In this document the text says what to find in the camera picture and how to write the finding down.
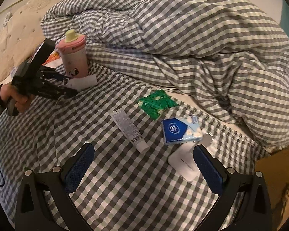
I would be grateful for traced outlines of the person left hand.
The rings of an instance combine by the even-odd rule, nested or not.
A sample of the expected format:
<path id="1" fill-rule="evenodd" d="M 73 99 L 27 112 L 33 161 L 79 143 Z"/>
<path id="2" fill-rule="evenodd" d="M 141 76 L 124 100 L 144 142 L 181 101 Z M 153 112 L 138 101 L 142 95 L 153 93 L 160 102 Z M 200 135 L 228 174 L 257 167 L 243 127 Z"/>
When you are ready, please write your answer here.
<path id="1" fill-rule="evenodd" d="M 0 98 L 5 104 L 8 102 L 8 99 L 14 99 L 16 109 L 20 113 L 24 113 L 27 109 L 29 109 L 35 96 L 32 94 L 22 95 L 17 91 L 15 86 L 8 83 L 1 87 Z"/>

